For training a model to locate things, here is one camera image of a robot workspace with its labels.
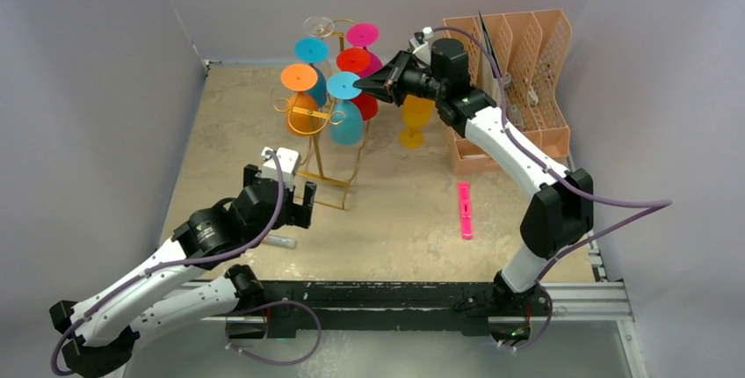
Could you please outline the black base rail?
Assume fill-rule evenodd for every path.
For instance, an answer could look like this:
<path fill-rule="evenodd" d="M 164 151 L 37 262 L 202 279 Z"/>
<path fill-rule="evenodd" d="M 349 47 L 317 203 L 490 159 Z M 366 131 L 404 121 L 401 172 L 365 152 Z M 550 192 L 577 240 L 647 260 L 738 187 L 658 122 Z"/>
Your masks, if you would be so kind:
<path fill-rule="evenodd" d="M 448 331 L 525 340 L 548 312 L 546 290 L 519 295 L 486 282 L 266 280 L 236 318 L 267 326 L 269 338 L 298 331 Z"/>

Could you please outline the clear wine glass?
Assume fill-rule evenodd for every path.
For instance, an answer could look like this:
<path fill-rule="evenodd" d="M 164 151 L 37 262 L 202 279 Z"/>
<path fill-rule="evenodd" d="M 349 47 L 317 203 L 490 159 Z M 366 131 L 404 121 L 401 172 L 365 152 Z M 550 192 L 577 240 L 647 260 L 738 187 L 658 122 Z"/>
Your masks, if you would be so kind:
<path fill-rule="evenodd" d="M 324 39 L 335 31 L 335 22 L 324 16 L 312 16 L 303 22 L 303 30 L 306 35 Z"/>

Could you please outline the peach plastic file organizer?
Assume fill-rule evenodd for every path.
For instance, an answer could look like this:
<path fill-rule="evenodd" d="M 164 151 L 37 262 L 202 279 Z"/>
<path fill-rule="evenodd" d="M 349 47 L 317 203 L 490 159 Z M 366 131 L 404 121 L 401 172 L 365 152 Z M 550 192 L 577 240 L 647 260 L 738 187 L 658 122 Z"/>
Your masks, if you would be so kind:
<path fill-rule="evenodd" d="M 508 119 L 545 154 L 563 163 L 569 156 L 570 128 L 556 103 L 572 26 L 560 9 L 483 15 L 504 75 Z M 471 33 L 484 45 L 478 15 L 444 18 L 443 25 Z M 491 68 L 481 50 L 460 33 L 443 32 L 467 50 L 472 84 L 497 103 Z M 452 171 L 457 176 L 501 170 L 485 152 L 450 127 L 444 127 Z"/>

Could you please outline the orange wine glass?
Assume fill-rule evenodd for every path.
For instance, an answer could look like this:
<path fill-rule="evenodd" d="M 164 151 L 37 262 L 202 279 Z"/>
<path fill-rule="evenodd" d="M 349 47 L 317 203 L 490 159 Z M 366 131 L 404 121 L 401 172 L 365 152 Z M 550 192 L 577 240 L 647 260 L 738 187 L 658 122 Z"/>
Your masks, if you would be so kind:
<path fill-rule="evenodd" d="M 286 127 L 291 134 L 307 136 L 315 130 L 308 112 L 317 111 L 319 106 L 309 92 L 318 79 L 316 70 L 304 63 L 290 64 L 280 74 L 282 85 L 293 92 L 286 104 Z"/>

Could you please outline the magenta wine glass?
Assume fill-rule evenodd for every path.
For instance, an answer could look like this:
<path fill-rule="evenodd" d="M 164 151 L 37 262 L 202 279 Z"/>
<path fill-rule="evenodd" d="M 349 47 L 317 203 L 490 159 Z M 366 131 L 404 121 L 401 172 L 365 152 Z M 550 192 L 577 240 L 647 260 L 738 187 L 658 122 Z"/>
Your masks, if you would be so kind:
<path fill-rule="evenodd" d="M 351 47 L 363 47 L 375 54 L 370 46 L 378 40 L 379 36 L 380 31 L 375 24 L 357 23 L 348 30 L 346 38 Z"/>

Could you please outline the orange grey marker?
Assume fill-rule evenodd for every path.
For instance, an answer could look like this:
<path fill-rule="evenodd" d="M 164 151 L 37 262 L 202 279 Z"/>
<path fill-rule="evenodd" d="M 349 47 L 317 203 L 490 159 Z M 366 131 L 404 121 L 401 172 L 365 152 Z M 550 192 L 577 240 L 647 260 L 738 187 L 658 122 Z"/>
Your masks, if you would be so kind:
<path fill-rule="evenodd" d="M 290 250 L 297 247 L 297 241 L 294 238 L 284 236 L 269 235 L 263 239 L 263 243 Z"/>

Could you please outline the teal rear wine glass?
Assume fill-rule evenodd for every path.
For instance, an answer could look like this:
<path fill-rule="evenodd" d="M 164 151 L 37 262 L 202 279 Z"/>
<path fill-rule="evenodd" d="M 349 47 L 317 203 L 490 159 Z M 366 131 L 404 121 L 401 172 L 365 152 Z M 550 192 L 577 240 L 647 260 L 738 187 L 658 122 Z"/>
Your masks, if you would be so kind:
<path fill-rule="evenodd" d="M 302 62 L 308 64 L 315 71 L 317 80 L 315 85 L 308 91 L 308 94 L 319 107 L 325 106 L 328 100 L 327 83 L 326 76 L 321 71 L 320 66 L 323 62 L 327 61 L 327 57 L 329 56 L 328 45 L 320 38 L 307 36 L 295 43 L 294 53 Z"/>

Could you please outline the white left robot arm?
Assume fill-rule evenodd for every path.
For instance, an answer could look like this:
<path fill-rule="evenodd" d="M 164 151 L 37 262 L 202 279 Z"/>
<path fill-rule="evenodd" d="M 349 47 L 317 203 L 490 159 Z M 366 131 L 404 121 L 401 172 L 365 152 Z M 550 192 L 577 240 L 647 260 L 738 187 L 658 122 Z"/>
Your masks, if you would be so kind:
<path fill-rule="evenodd" d="M 192 213 L 140 265 L 107 289 L 83 300 L 61 300 L 49 314 L 61 337 L 50 360 L 59 377 L 104 377 L 125 366 L 152 340 L 208 316 L 268 317 L 288 300 L 272 299 L 248 265 L 183 294 L 171 291 L 257 247 L 283 226 L 307 229 L 316 184 L 306 182 L 296 202 L 297 166 L 269 156 L 244 168 L 235 197 Z"/>

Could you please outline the yellow wine glass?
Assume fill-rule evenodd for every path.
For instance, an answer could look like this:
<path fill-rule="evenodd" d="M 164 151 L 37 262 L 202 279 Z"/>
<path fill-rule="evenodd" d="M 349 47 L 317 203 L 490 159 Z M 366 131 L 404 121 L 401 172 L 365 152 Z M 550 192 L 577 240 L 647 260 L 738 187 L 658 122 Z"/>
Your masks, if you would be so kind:
<path fill-rule="evenodd" d="M 401 113 L 405 128 L 399 134 L 403 147 L 415 149 L 423 145 L 422 128 L 428 123 L 435 110 L 435 102 L 427 98 L 408 95 L 403 102 Z"/>

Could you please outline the white folder in organizer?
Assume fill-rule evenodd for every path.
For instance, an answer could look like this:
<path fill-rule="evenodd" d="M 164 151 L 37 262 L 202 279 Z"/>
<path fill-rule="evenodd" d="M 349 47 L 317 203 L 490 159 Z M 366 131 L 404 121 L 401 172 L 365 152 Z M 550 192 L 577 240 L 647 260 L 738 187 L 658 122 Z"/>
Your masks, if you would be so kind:
<path fill-rule="evenodd" d="M 486 22 L 484 20 L 484 17 L 483 17 L 483 15 L 482 15 L 482 13 L 480 11 L 478 11 L 478 18 L 479 18 L 479 22 L 480 22 L 480 26 L 481 26 L 481 32 L 482 32 L 482 35 L 483 35 L 485 48 L 488 50 L 489 55 L 492 57 L 492 59 L 495 62 L 495 65 L 496 65 L 497 75 L 495 77 L 499 77 L 500 80 L 503 81 L 503 73 L 502 73 L 501 67 L 499 65 L 499 61 L 498 61 L 498 58 L 497 58 L 497 55 L 496 55 L 496 51 L 495 51 L 493 42 L 492 42 L 491 37 L 490 37 L 490 35 L 488 33 L 488 26 L 486 25 Z"/>

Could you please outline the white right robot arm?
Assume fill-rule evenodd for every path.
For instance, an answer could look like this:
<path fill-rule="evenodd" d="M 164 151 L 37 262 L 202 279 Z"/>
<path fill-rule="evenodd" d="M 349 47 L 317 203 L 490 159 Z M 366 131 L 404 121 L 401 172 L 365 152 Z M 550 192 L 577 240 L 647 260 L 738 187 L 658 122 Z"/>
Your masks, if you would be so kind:
<path fill-rule="evenodd" d="M 389 104 L 402 105 L 409 96 L 434 101 L 440 119 L 496 161 L 527 195 L 523 242 L 496 275 L 493 291 L 495 306 L 513 314 L 527 303 L 527 291 L 550 260 L 593 228 L 593 205 L 580 194 L 592 192 L 593 180 L 583 169 L 569 171 L 555 162 L 505 120 L 497 103 L 472 86 L 468 65 L 461 42 L 443 38 L 434 41 L 427 62 L 401 51 L 354 85 Z"/>

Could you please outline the red wine glass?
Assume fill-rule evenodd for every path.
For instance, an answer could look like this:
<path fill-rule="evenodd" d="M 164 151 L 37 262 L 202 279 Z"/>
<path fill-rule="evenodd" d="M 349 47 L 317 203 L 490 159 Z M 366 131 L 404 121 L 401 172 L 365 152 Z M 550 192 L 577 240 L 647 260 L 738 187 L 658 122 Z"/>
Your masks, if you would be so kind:
<path fill-rule="evenodd" d="M 382 67 L 379 57 L 366 48 L 350 47 L 336 57 L 336 65 L 341 71 L 355 73 L 361 78 L 370 76 Z M 361 92 L 351 102 L 359 109 L 363 121 L 373 118 L 379 110 L 377 99 Z"/>

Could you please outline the pink highlighter marker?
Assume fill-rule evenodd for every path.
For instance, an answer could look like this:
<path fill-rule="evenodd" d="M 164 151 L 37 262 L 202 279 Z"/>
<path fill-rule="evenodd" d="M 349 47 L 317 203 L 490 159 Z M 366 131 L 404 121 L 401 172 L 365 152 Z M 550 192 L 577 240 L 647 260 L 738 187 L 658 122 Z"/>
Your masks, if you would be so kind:
<path fill-rule="evenodd" d="M 460 234 L 464 240 L 471 240 L 474 236 L 472 221 L 472 203 L 470 185 L 467 181 L 460 181 L 458 186 Z"/>

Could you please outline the light blue wine glass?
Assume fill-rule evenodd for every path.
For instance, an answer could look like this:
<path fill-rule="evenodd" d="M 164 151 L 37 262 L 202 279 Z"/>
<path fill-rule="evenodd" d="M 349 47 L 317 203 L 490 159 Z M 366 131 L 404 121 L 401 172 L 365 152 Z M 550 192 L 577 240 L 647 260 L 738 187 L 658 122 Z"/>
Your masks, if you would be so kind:
<path fill-rule="evenodd" d="M 355 145 L 365 134 L 362 114 L 352 102 L 362 93 L 355 85 L 359 79 L 355 73 L 342 71 L 332 75 L 327 82 L 327 91 L 335 99 L 329 115 L 330 137 L 340 145 Z"/>

